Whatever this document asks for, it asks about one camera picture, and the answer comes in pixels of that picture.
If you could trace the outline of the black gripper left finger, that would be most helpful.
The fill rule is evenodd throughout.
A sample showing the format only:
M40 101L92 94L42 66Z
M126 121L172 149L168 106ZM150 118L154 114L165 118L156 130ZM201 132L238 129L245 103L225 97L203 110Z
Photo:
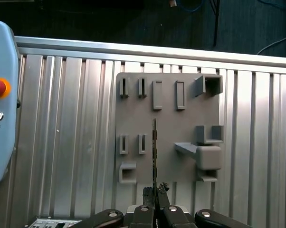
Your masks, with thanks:
M143 189L143 205L132 205L123 214L116 209L106 209L75 224L76 228L154 228L155 204L152 187Z

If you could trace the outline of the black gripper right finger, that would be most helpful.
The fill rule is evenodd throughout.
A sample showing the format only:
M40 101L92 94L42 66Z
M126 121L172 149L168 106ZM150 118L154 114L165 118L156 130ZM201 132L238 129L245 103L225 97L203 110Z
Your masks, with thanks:
M161 228L248 228L247 224L236 221L210 209L202 209L192 216L181 206L172 205L168 199L168 183L162 182L157 188L159 207L158 221Z

